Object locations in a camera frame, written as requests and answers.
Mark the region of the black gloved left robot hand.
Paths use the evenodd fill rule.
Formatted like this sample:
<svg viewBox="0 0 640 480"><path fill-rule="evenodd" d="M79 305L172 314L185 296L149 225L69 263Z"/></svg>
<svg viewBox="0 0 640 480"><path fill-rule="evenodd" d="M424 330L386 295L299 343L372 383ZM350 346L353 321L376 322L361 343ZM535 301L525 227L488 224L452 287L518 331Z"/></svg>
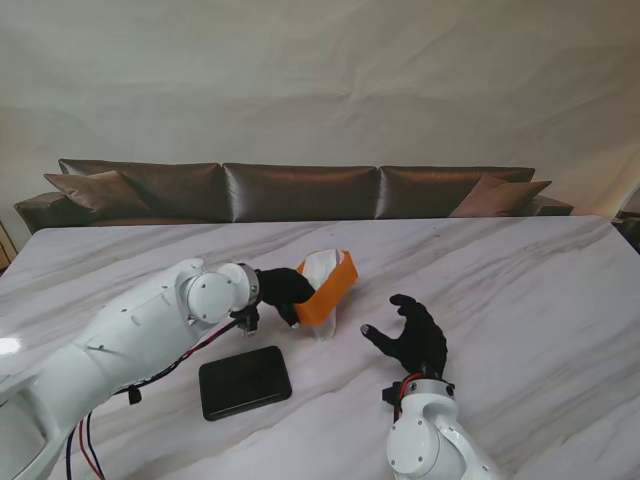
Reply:
<svg viewBox="0 0 640 480"><path fill-rule="evenodd" d="M296 328L299 317L295 306L307 302L316 292L309 281L297 270L276 268L257 270L260 299L274 307L280 317Z"/></svg>

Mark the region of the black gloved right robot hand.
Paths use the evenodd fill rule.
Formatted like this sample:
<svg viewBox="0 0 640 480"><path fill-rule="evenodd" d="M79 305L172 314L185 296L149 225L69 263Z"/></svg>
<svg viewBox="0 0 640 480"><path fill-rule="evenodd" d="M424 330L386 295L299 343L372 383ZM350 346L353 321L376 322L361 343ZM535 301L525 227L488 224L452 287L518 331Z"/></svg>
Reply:
<svg viewBox="0 0 640 480"><path fill-rule="evenodd" d="M372 325L361 326L362 335L384 355L399 361L409 374L441 380L447 361L447 340L426 307L414 298L396 294L389 302L405 319L400 336L392 339Z"/></svg>

